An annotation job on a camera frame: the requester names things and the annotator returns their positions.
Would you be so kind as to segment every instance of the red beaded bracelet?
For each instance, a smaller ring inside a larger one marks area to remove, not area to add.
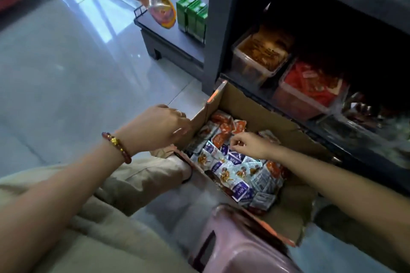
[[[122,146],[121,142],[119,139],[115,138],[112,136],[110,133],[107,132],[102,132],[101,134],[106,140],[110,141],[115,148],[117,148],[121,154],[124,157],[125,163],[130,164],[131,163],[131,157],[130,154],[126,151],[126,149]]]

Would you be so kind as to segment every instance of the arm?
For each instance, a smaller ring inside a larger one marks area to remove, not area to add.
[[[272,144],[253,133],[234,136],[231,147],[250,157],[274,160],[287,167],[346,214],[382,234],[410,263],[408,198],[342,168]]]
[[[189,127],[184,114],[160,105],[114,135],[134,155],[170,145]],[[123,162],[120,152],[101,140],[93,151],[4,206],[0,210],[2,272],[30,270],[57,242],[71,217]]]

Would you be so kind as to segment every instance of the khaki pants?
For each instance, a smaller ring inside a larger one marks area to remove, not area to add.
[[[35,168],[2,178],[0,205],[63,168]],[[195,272],[151,229],[128,218],[181,182],[181,171],[166,159],[122,165],[71,219],[33,272]]]

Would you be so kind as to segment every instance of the gray tiled floor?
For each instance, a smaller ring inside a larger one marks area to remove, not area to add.
[[[133,24],[136,6],[134,0],[27,0],[0,14],[0,176],[70,162],[102,131],[150,105],[169,104],[188,117],[202,108],[207,96],[196,79],[148,56]],[[210,210],[228,200],[195,174],[133,218],[187,256]],[[388,271],[317,227],[291,253],[306,272]]]

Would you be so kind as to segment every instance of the stool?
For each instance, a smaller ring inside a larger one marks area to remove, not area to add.
[[[215,241],[207,264],[201,263],[211,241]],[[189,258],[203,273],[301,272],[287,256],[286,246],[242,211],[220,205],[212,211],[197,250]]]

